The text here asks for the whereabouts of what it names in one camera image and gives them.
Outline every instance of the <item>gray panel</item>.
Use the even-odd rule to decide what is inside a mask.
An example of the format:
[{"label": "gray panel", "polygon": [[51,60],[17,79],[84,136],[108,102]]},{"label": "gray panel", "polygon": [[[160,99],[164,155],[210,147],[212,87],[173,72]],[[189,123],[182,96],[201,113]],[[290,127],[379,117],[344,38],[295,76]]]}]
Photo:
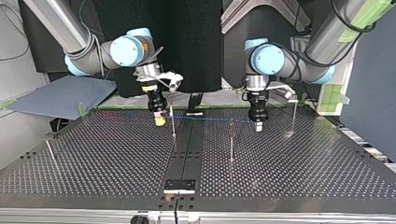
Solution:
[{"label": "gray panel", "polygon": [[396,161],[396,9],[363,35],[356,52],[341,121]]},{"label": "gray panel", "polygon": [[61,119],[78,119],[79,105],[91,110],[116,89],[113,81],[67,76],[22,96],[7,109]]},{"label": "gray panel", "polygon": [[174,145],[148,111],[95,112],[52,142],[56,161],[34,150],[0,173],[0,207],[158,209]]},{"label": "gray panel", "polygon": [[[264,131],[255,133],[247,113],[206,110],[211,120],[194,122],[204,143],[189,152],[202,159],[188,161],[183,177],[199,182],[195,210],[396,213],[396,175],[329,121],[299,108],[288,136],[292,109],[270,109]],[[233,162],[229,119],[236,125]]]}]

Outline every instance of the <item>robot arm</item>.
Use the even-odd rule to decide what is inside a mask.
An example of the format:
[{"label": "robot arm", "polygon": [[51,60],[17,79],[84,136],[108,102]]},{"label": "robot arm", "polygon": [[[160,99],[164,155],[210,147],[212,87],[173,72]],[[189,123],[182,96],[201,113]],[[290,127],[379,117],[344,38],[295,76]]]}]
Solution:
[{"label": "robot arm", "polygon": [[162,95],[161,79],[171,80],[169,89],[176,91],[183,77],[163,73],[149,29],[127,32],[113,41],[100,44],[97,37],[81,24],[63,0],[24,0],[64,48],[64,61],[76,76],[90,76],[104,70],[135,67],[137,81],[148,95],[148,108],[154,112],[157,125],[164,125],[163,112],[167,106]]},{"label": "robot arm", "polygon": [[249,117],[261,127],[268,118],[269,76],[285,77],[312,84],[332,79],[335,65],[342,61],[363,32],[369,32],[394,1],[332,0],[333,13],[320,27],[303,54],[271,43],[266,38],[249,40],[245,45],[246,89],[251,109]]}]

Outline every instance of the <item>black curtain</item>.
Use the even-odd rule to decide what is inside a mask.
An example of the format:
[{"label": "black curtain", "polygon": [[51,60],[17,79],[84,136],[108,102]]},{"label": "black curtain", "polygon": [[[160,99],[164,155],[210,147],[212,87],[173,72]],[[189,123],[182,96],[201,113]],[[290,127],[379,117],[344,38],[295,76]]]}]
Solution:
[{"label": "black curtain", "polygon": [[[94,0],[105,36],[112,40],[128,30],[147,27],[165,71],[184,77],[180,91],[217,91],[221,86],[223,41],[221,0]],[[113,71],[120,95],[142,94],[133,68]]]}]

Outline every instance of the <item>metal stand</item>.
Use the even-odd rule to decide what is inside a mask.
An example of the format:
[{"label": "metal stand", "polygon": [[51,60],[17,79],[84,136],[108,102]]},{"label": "metal stand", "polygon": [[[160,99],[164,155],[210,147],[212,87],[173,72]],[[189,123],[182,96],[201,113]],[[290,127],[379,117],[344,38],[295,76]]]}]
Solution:
[{"label": "metal stand", "polygon": [[[234,0],[221,16],[221,31],[226,34],[244,18],[249,11],[259,6],[273,7],[288,22],[294,25],[299,3],[297,0]],[[303,31],[305,26],[309,25],[309,23],[311,23],[311,20],[309,20],[305,12],[300,9],[297,18],[297,30]]]}]

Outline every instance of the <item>metal bracket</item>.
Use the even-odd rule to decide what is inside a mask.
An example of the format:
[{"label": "metal bracket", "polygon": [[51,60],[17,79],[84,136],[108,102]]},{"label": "metal bracket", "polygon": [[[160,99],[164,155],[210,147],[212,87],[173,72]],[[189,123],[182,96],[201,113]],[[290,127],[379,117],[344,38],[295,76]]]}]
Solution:
[{"label": "metal bracket", "polygon": [[[299,8],[297,0],[233,0],[221,16],[221,31],[226,34],[233,28],[249,11],[255,7],[268,6],[276,9],[292,25]],[[311,23],[302,8],[297,18],[296,29],[300,32]]]},{"label": "metal bracket", "polygon": [[195,180],[174,179],[166,180],[164,194],[194,194]]},{"label": "metal bracket", "polygon": [[296,92],[289,85],[283,84],[281,82],[273,81],[266,88],[268,91],[276,90],[276,93],[285,97],[288,103],[298,103]]}]

